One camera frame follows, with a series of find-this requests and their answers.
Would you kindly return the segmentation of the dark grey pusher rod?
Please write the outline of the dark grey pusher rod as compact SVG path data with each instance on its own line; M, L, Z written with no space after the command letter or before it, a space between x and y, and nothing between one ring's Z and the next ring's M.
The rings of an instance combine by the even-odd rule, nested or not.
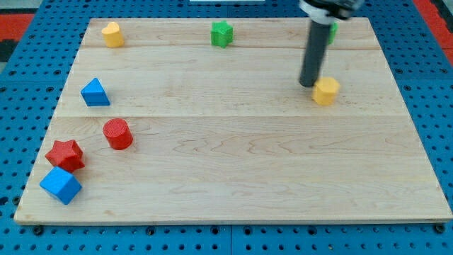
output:
M332 24L311 21L304 59L299 75L299 83L312 87L319 77L321 65L328 45Z

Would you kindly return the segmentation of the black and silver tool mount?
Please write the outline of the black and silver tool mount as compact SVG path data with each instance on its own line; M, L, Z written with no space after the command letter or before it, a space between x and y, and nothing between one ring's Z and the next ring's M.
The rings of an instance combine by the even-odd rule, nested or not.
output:
M332 24L348 20L363 4L364 0L300 0L299 8L315 23Z

